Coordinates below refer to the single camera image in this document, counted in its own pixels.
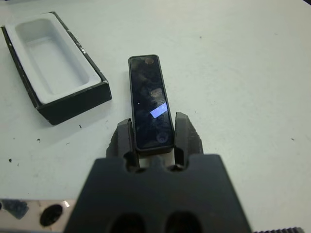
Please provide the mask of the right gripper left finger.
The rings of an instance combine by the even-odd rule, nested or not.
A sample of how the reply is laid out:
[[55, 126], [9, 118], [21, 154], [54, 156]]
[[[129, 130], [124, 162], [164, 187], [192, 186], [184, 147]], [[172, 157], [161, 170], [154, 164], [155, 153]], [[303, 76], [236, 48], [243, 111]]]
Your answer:
[[117, 124], [106, 150], [107, 158], [122, 158], [127, 170], [140, 168], [139, 158], [134, 145], [133, 125], [130, 118]]

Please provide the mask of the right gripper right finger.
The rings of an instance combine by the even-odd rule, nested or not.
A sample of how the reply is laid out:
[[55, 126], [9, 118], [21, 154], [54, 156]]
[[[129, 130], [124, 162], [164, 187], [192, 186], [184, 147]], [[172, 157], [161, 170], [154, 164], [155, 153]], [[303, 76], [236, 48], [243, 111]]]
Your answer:
[[193, 154], [203, 154], [202, 140], [188, 115], [176, 112], [175, 116], [175, 163], [187, 166], [189, 157]]

